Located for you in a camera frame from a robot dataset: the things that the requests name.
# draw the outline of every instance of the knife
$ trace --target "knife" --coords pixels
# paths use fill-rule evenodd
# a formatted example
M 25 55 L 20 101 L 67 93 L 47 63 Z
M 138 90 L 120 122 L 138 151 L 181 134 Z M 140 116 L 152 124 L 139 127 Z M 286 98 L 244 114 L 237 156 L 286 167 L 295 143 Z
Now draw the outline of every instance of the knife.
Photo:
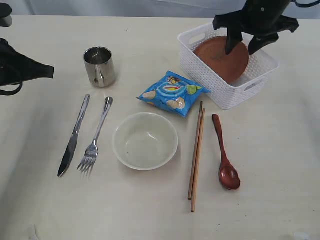
M 78 119 L 76 120 L 71 138 L 69 140 L 68 146 L 66 147 L 65 153 L 63 155 L 61 165 L 58 170 L 58 177 L 62 177 L 62 175 L 68 170 L 70 163 L 72 161 L 72 158 L 74 157 L 80 126 L 81 126 L 82 120 L 84 119 L 89 101 L 90 101 L 90 95 L 87 94 L 85 95 L 85 98 L 83 100 L 83 104 L 82 104 Z

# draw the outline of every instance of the wooden chopsticks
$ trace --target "wooden chopsticks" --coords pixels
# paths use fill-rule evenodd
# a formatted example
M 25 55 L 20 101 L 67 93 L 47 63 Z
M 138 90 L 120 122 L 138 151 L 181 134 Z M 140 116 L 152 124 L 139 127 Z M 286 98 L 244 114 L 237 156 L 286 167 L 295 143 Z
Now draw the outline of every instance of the wooden chopsticks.
M 191 176 L 190 176 L 189 192 L 188 192 L 188 199 L 191 200 L 191 212 L 194 212 L 196 210 L 199 160 L 200 160 L 202 137 L 204 133 L 205 112 L 206 112 L 206 109 L 203 108 L 203 102 L 201 101 L 200 108 L 199 108 L 198 122 L 196 127 L 196 136 L 195 136 L 193 160 L 192 160 L 192 168 L 191 168 Z

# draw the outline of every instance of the snack bag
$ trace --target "snack bag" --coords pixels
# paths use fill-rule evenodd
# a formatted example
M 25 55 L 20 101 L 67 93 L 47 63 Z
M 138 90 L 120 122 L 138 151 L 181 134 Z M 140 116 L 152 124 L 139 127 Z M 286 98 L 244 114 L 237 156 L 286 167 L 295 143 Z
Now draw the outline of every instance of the snack bag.
M 167 71 L 160 81 L 149 87 L 138 99 L 185 117 L 199 95 L 209 92 L 200 84 Z

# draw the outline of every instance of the brown plate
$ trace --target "brown plate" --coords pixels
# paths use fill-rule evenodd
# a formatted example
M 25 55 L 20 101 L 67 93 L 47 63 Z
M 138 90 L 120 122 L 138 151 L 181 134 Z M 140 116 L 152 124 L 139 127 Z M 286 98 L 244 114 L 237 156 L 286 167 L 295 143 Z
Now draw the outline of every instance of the brown plate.
M 249 53 L 246 45 L 240 42 L 229 55 L 226 55 L 226 42 L 226 36 L 210 38 L 201 43 L 194 50 L 194 54 L 230 84 L 240 78 L 246 70 Z

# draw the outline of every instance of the metal mug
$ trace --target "metal mug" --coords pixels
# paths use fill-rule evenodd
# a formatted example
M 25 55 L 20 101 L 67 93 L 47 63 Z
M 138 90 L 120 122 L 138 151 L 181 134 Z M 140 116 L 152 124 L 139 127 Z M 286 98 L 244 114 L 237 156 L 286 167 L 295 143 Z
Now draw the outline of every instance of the metal mug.
M 83 60 L 89 80 L 94 87 L 104 88 L 115 82 L 116 73 L 109 49 L 101 46 L 92 47 L 85 51 Z

